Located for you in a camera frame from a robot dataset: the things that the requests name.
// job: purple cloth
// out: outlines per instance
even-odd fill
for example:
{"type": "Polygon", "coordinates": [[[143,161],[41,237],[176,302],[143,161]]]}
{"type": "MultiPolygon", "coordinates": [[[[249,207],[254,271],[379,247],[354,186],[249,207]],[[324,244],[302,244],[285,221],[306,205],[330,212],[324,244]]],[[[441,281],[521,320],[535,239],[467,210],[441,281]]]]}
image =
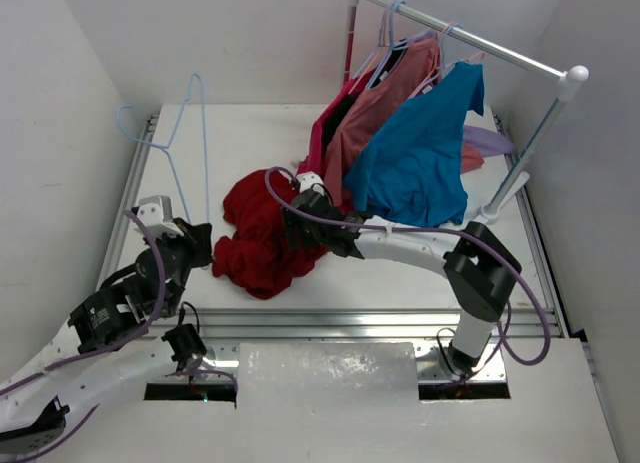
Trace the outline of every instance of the purple cloth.
{"type": "Polygon", "coordinates": [[[464,127],[464,142],[475,148],[482,156],[507,155],[513,153],[516,145],[500,133],[477,126],[464,127]]]}

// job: metal pole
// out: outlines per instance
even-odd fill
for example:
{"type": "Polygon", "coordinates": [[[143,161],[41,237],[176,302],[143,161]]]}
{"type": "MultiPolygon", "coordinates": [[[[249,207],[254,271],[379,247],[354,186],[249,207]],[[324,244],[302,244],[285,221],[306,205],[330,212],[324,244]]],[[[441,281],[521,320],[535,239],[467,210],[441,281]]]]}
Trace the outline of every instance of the metal pole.
{"type": "MultiPolygon", "coordinates": [[[[378,6],[387,7],[391,3],[391,0],[367,0],[371,3],[375,3],[378,6]]],[[[408,7],[407,5],[400,5],[396,13],[406,16],[410,20],[417,21],[418,23],[422,23],[434,30],[443,31],[447,24],[443,21],[440,21],[436,18],[433,18],[429,15],[421,13],[420,11],[414,10],[413,8],[408,7]]],[[[544,65],[538,61],[532,60],[531,58],[527,58],[524,55],[516,53],[515,51],[511,51],[502,46],[496,45],[484,38],[480,38],[468,31],[462,30],[460,28],[454,28],[449,33],[448,36],[455,38],[456,40],[460,40],[464,43],[467,43],[471,46],[475,46],[476,48],[485,51],[493,56],[496,56],[502,60],[508,61],[509,63],[513,63],[520,68],[524,68],[525,70],[532,71],[538,75],[545,76],[552,80],[558,80],[562,76],[564,76],[563,71],[556,70],[551,68],[550,66],[544,65]]]]}
{"type": "Polygon", "coordinates": [[[518,176],[524,170],[525,165],[536,152],[538,146],[540,145],[540,142],[544,138],[549,128],[553,126],[553,123],[556,121],[566,104],[566,102],[558,100],[557,98],[553,101],[551,107],[549,108],[549,111],[547,111],[547,114],[544,115],[544,118],[538,125],[538,128],[536,128],[536,131],[531,136],[529,143],[527,143],[527,146],[525,146],[524,150],[520,154],[518,161],[516,161],[515,164],[511,167],[511,170],[509,170],[509,174],[500,184],[500,188],[498,188],[496,194],[493,195],[491,202],[483,208],[484,213],[489,215],[497,214],[498,209],[502,204],[502,200],[504,200],[504,197],[507,195],[507,193],[509,193],[509,190],[516,182],[518,176]]]}
{"type": "Polygon", "coordinates": [[[344,54],[344,73],[342,75],[342,84],[349,81],[351,74],[351,56],[353,54],[353,35],[356,29],[356,12],[358,11],[358,0],[354,6],[349,6],[349,14],[347,17],[347,48],[344,54]]]}

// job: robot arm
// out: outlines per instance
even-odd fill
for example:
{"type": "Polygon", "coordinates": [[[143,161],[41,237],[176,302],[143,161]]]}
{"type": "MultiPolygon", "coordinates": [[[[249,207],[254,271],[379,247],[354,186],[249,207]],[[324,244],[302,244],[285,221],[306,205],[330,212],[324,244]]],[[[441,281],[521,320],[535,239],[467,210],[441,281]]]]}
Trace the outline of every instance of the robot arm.
{"type": "MultiPolygon", "coordinates": [[[[458,236],[412,231],[411,227],[364,212],[343,215],[324,195],[322,185],[316,185],[316,175],[311,176],[314,183],[306,185],[307,189],[302,178],[298,177],[302,192],[291,203],[295,209],[323,219],[375,225],[388,231],[323,224],[283,208],[289,245],[295,248],[321,244],[338,256],[397,261],[447,278],[462,312],[455,336],[442,357],[453,373],[470,374],[480,361],[516,284],[506,268],[458,236]]],[[[483,223],[471,221],[463,231],[490,246],[521,272],[518,261],[483,223]]]]}
{"type": "MultiPolygon", "coordinates": [[[[174,219],[170,200],[161,196],[141,200],[134,213],[155,238],[165,269],[160,317],[172,317],[191,270],[212,262],[211,225],[174,219]]],[[[68,415],[86,413],[125,385],[200,365],[206,348],[190,324],[144,350],[121,358],[114,353],[125,338],[144,332],[159,288],[157,263],[147,249],[107,278],[40,353],[0,385],[0,454],[37,451],[60,437],[68,415]],[[92,357],[101,352],[105,361],[92,357]]]]}

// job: clothes rack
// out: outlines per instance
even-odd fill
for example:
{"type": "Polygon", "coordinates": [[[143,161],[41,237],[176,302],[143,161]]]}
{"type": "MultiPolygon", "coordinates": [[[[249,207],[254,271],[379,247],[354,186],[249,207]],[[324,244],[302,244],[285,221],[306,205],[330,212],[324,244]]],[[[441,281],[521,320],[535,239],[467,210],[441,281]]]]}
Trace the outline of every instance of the clothes rack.
{"type": "MultiPolygon", "coordinates": [[[[383,8],[391,4],[391,0],[367,1],[383,8]]],[[[349,0],[343,83],[346,83],[351,73],[351,57],[353,54],[356,14],[359,2],[360,0],[349,0]]],[[[443,31],[447,28],[445,22],[415,10],[406,4],[398,6],[396,13],[437,31],[443,31]]],[[[457,27],[454,27],[447,35],[527,71],[549,78],[558,85],[556,97],[551,103],[549,110],[542,118],[542,121],[540,121],[540,124],[533,132],[533,135],[509,170],[507,176],[500,183],[491,201],[480,208],[480,213],[487,219],[496,220],[505,197],[519,190],[519,188],[514,187],[514,185],[523,185],[524,182],[526,182],[527,178],[519,178],[519,176],[524,171],[531,156],[538,149],[547,131],[549,131],[560,113],[562,113],[565,105],[573,99],[582,83],[589,77],[589,70],[584,66],[574,66],[569,71],[557,70],[457,27]]]]}

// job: blue shirt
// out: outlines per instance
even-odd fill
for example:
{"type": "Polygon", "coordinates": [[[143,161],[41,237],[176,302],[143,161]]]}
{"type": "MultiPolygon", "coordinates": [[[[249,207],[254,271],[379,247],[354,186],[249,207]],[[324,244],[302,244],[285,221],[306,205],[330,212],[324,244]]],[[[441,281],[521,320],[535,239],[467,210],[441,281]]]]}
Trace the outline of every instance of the blue shirt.
{"type": "Polygon", "coordinates": [[[483,114],[483,100],[482,66],[459,62],[431,91],[406,101],[343,180],[355,208],[420,227],[462,223],[463,125],[468,110],[483,114]]]}

